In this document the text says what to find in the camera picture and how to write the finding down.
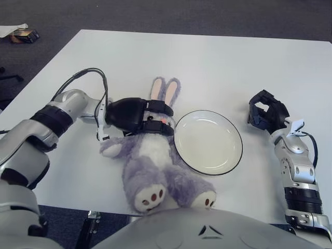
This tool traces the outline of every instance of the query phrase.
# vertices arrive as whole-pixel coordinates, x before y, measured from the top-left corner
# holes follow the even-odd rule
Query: white belly
[[[170,145],[165,137],[160,134],[146,134],[143,138],[139,156],[147,156],[160,169],[167,164],[172,164]]]

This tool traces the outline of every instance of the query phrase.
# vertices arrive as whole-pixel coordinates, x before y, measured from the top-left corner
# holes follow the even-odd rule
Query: white plate
[[[206,175],[226,174],[242,157],[242,139],[235,126],[209,110],[182,117],[175,128],[174,142],[182,159]]]

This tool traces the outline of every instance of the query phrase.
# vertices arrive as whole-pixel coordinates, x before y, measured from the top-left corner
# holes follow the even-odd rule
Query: purple fur
[[[137,144],[137,136],[125,136],[125,137],[111,137],[109,140],[105,141],[100,147],[100,153],[105,149],[110,148],[113,145],[121,144],[122,148],[118,155],[114,158],[122,158],[130,155],[131,150]]]
[[[173,78],[165,85],[164,79],[161,77],[157,77],[156,79],[158,78],[162,80],[158,100],[165,99],[166,90],[170,82],[175,81],[178,84],[170,102],[170,106],[172,107],[181,90],[180,82],[178,79]],[[156,118],[161,120],[161,118],[167,118],[167,116],[157,114]],[[146,134],[141,133],[127,137],[112,137],[103,143],[100,148],[100,152],[102,153],[105,149],[113,145],[122,145],[120,153],[114,158],[127,158],[124,164],[122,180],[128,203],[133,209],[135,209],[136,195],[152,184],[163,185],[178,205],[182,207],[190,207],[194,199],[203,192],[215,191],[211,183],[190,171],[189,166],[182,160],[175,148],[173,136],[167,137],[170,150],[169,152],[165,151],[169,153],[173,165],[166,165],[164,170],[161,171],[157,167],[159,165],[154,165],[148,156],[141,156],[140,149],[145,136]]]
[[[142,156],[129,160],[122,174],[123,188],[129,204],[134,208],[135,196],[152,184],[167,187],[165,175],[154,165],[150,158]]]
[[[177,82],[177,88],[176,88],[175,93],[174,93],[174,95],[173,95],[173,97],[172,97],[172,99],[171,99],[171,102],[170,102],[170,104],[169,104],[170,107],[173,107],[174,102],[175,102],[175,100],[177,99],[177,97],[178,97],[178,95],[180,94],[180,91],[181,91],[181,83],[180,83],[180,81],[179,81],[177,78],[172,78],[170,81],[168,81],[168,83],[167,83],[167,85],[166,85],[166,87],[165,87],[165,91],[164,91],[164,93],[163,93],[163,100],[165,99],[166,90],[167,90],[167,88],[168,88],[168,85],[169,85],[172,81]]]
[[[168,192],[183,208],[189,208],[195,198],[206,191],[214,191],[213,185],[189,171],[170,165],[164,170]]]

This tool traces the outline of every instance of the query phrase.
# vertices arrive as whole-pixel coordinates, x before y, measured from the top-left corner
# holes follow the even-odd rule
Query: bunny ear
[[[165,89],[165,80],[161,77],[157,77],[152,85],[151,99],[162,100],[164,89]]]
[[[171,79],[166,86],[164,96],[165,104],[172,107],[181,90],[180,81],[176,78]]]

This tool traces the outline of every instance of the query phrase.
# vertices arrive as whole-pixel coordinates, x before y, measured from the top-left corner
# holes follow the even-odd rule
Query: black cable
[[[2,131],[0,131],[0,134],[6,134],[6,133],[8,133],[9,132],[9,130],[8,131],[6,131],[6,130],[2,130]]]
[[[312,165],[313,165],[314,169],[316,169],[316,165],[317,165],[317,161],[318,161],[318,147],[317,147],[316,140],[313,137],[313,135],[309,134],[308,132],[302,131],[302,133],[305,134],[306,136],[308,136],[312,141],[313,150],[314,150],[314,154],[315,154]]]
[[[301,125],[298,129],[296,129],[295,131],[299,131],[300,129],[302,129],[303,127],[305,126],[305,123],[303,122],[303,125]],[[313,150],[314,150],[314,159],[313,159],[313,162],[312,162],[312,165],[314,167],[314,169],[316,169],[316,166],[317,166],[317,161],[318,161],[318,147],[317,147],[317,143],[316,143],[316,140],[315,138],[313,137],[313,135],[309,134],[308,132],[304,132],[304,131],[301,131],[303,134],[303,136],[308,136],[311,141],[312,141],[312,145],[313,145]]]
[[[103,98],[105,97],[105,106],[107,106],[107,101],[108,101],[108,85],[107,85],[107,79],[106,79],[106,76],[104,74],[103,71],[101,71],[99,68],[95,68],[95,67],[90,67],[90,68],[86,68],[86,69],[83,69],[82,71],[74,74],[71,78],[69,78],[58,90],[57,92],[55,93],[55,95],[52,97],[51,101],[54,101],[54,99],[60,94],[63,92],[63,90],[69,86],[75,79],[78,79],[80,77],[82,77],[84,74],[86,73],[89,73],[89,72],[96,72],[98,73],[102,79],[103,79],[103,85],[104,85],[104,89],[105,89],[105,92],[102,96],[102,98],[99,100],[97,106],[95,107],[94,109],[94,119],[97,123],[97,129],[99,128],[99,123],[98,123],[98,119],[97,119],[97,115],[96,115],[96,112],[97,112],[97,109],[98,109],[98,106],[100,105],[100,103],[102,102]]]

